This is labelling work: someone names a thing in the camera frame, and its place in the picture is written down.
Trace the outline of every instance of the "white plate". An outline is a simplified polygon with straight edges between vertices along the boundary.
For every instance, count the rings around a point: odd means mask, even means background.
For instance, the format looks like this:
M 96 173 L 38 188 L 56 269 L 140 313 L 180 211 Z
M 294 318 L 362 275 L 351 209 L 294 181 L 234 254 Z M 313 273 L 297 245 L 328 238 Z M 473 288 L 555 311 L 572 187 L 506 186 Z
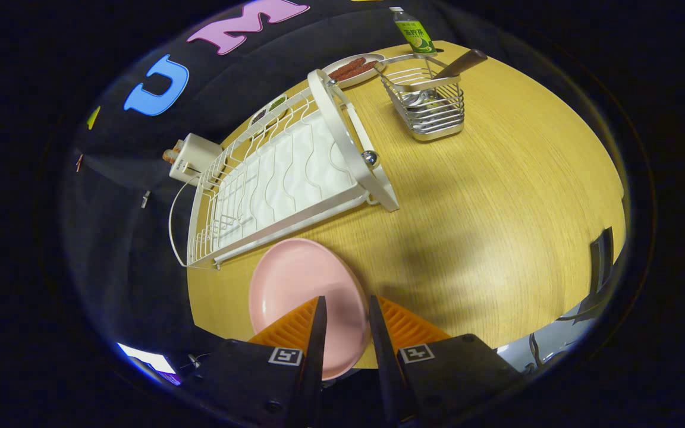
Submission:
M 364 57 L 365 62 L 385 60 L 384 55 L 380 55 L 378 53 L 364 53 L 362 55 L 353 55 L 349 56 L 348 58 L 341 59 L 337 62 L 333 62 L 327 65 L 326 67 L 321 68 L 321 71 L 324 71 L 327 74 L 332 73 L 332 71 L 337 70 L 337 68 L 342 67 L 343 65 L 347 64 L 348 62 L 351 62 L 354 59 L 361 58 L 362 56 Z M 370 78 L 373 78 L 376 75 L 377 70 L 371 68 L 370 70 L 364 71 L 360 75 L 353 76 L 345 80 L 341 80 L 338 84 L 340 85 L 340 89 L 345 89 L 348 86 L 353 86 L 354 84 L 359 84 L 365 80 L 369 80 Z
M 248 127 L 250 127 L 251 125 L 253 125 L 253 119 L 255 119 L 255 116 L 258 116 L 258 115 L 260 114 L 260 112 L 262 112 L 262 111 L 264 111 L 264 110 L 266 111 L 266 114 L 268 114 L 268 113 L 269 113 L 269 112 L 268 112 L 269 107 L 270 107 L 275 101 L 280 100 L 280 99 L 282 99 L 282 98 L 284 98 L 285 100 L 288 99 L 288 97 L 287 97 L 286 94 L 279 95 L 278 97 L 274 98 L 274 100 L 269 101 L 269 103 L 267 103 L 265 106 L 262 106 L 258 111 L 256 111 L 255 114 L 253 114 L 253 116 L 250 117 L 250 122 L 247 123 Z M 285 113 L 287 113 L 287 111 L 288 111 L 288 107 L 285 106 L 285 110 L 282 111 L 282 113 L 280 113 L 280 114 L 277 116 L 277 118 L 278 118 L 278 119 L 281 119 L 282 116 L 284 116 Z

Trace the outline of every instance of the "round table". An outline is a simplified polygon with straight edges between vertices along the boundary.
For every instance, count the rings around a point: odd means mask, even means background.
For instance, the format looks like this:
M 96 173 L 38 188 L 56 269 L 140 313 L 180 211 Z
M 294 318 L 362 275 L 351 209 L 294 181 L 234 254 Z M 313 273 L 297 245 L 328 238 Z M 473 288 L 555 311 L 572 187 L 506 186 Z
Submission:
M 435 46 L 445 49 L 437 56 L 444 63 L 468 51 Z M 411 51 L 375 52 L 389 58 Z M 407 67 L 395 63 L 385 72 Z M 365 204 L 286 238 L 312 239 L 337 253 L 367 295 L 389 298 L 451 336 L 473 333 L 498 347 L 587 296 L 589 244 L 604 228 L 612 227 L 617 259 L 626 232 L 623 185 L 597 136 L 538 82 L 492 58 L 461 78 L 464 130 L 430 143 L 411 138 L 380 79 L 345 89 L 400 209 Z M 302 81 L 286 93 L 305 87 Z M 247 120 L 223 146 L 246 128 Z M 219 271 L 188 269 L 197 326 L 252 338 L 250 278 L 270 247 L 226 260 Z M 372 344 L 356 367 L 377 367 Z

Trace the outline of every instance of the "black cloth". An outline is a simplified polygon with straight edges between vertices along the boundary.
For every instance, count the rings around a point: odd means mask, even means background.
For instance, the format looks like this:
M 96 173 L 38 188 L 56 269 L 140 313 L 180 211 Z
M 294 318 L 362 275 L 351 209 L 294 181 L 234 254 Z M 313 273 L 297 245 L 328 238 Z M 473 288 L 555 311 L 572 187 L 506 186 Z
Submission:
M 87 313 L 110 340 L 154 353 L 199 352 L 212 335 L 192 319 L 186 270 L 177 263 L 168 238 L 168 209 L 179 181 L 168 178 L 165 149 L 188 133 L 216 141 L 314 68 L 340 58 L 405 43 L 392 23 L 389 6 L 418 17 L 433 40 L 481 49 L 489 56 L 546 85 L 579 109 L 573 87 L 521 41 L 441 2 L 327 2 L 309 0 L 310 10 L 263 30 L 247 33 L 237 49 L 219 56 L 217 47 L 187 38 L 213 21 L 238 17 L 241 8 L 210 17 L 152 49 L 114 81 L 87 117 L 101 106 L 91 130 L 76 130 L 65 161 L 60 224 L 64 250 Z M 140 82 L 161 94 L 169 80 L 145 77 L 163 55 L 190 71 L 187 87 L 162 114 L 123 111 Z M 584 118 L 589 117 L 582 108 Z M 81 171 L 74 162 L 84 154 Z M 146 208 L 140 207 L 150 191 Z M 173 230 L 180 254 L 186 252 L 188 216 L 194 187 L 188 186 L 174 210 Z M 213 287 L 218 284 L 214 276 Z

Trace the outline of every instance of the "purple letter m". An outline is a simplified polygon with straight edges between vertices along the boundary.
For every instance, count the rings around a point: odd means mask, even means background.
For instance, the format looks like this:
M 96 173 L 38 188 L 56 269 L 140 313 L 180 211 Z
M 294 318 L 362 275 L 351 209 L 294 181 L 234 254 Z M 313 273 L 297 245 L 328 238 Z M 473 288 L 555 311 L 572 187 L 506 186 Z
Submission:
M 188 42 L 202 39 L 218 46 L 218 55 L 225 55 L 240 46 L 247 36 L 233 37 L 228 32 L 258 33 L 263 30 L 260 14 L 269 17 L 269 24 L 285 21 L 307 11 L 310 6 L 296 5 L 286 0 L 257 0 L 242 7 L 242 16 L 216 21 L 194 33 Z

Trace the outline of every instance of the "utensil handle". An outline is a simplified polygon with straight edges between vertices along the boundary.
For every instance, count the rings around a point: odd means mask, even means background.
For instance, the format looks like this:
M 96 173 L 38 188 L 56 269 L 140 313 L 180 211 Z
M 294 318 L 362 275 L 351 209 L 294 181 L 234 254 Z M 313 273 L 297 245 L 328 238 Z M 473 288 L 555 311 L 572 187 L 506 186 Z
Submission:
M 472 49 L 472 51 L 466 52 L 455 59 L 454 62 L 448 64 L 448 67 L 443 68 L 443 71 L 435 75 L 433 79 L 458 76 L 462 71 L 483 62 L 487 58 L 488 56 L 483 52 Z

